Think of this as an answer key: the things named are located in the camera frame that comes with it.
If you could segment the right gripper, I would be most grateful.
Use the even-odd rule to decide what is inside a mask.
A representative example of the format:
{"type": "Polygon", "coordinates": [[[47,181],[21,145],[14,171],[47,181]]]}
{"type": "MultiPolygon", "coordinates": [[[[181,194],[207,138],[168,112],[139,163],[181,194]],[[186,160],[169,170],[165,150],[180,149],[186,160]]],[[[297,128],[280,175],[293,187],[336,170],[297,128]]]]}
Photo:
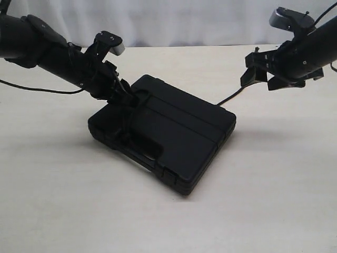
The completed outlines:
{"type": "Polygon", "coordinates": [[[318,40],[305,39],[276,52],[252,52],[245,57],[247,69],[240,78],[241,86],[265,82],[269,91],[304,88],[307,80],[324,77],[323,50],[318,40]],[[267,73],[274,76],[268,80],[267,73]]]}

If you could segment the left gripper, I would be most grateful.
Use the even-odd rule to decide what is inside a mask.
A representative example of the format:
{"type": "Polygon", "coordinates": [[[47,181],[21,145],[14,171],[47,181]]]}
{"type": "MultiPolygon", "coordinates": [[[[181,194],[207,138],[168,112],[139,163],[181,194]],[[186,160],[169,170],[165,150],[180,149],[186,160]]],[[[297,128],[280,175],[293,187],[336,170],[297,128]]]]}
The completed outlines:
{"type": "Polygon", "coordinates": [[[93,75],[85,78],[81,89],[97,100],[106,100],[115,105],[136,107],[139,99],[124,79],[118,78],[117,67],[105,61],[93,68],[93,75]]]}

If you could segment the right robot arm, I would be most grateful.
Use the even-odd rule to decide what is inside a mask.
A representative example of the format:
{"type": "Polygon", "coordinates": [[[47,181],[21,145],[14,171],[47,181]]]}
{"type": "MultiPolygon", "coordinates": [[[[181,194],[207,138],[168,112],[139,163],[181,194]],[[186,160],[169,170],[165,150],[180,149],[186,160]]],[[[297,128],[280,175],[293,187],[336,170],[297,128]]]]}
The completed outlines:
{"type": "Polygon", "coordinates": [[[265,82],[268,90],[303,88],[306,81],[324,77],[323,67],[336,61],[336,18],[313,32],[281,44],[276,50],[252,52],[241,87],[265,82]]]}

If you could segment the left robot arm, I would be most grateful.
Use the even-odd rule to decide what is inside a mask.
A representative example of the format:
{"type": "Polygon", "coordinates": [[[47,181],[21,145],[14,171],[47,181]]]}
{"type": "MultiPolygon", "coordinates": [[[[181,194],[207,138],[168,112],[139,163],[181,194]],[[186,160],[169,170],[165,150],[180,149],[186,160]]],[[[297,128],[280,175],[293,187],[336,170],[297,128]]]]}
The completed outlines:
{"type": "Polygon", "coordinates": [[[1,15],[1,58],[26,69],[38,66],[97,100],[135,106],[138,98],[130,85],[104,60],[108,53],[119,56],[123,51],[122,38],[107,31],[96,34],[83,52],[34,15],[1,15]]]}

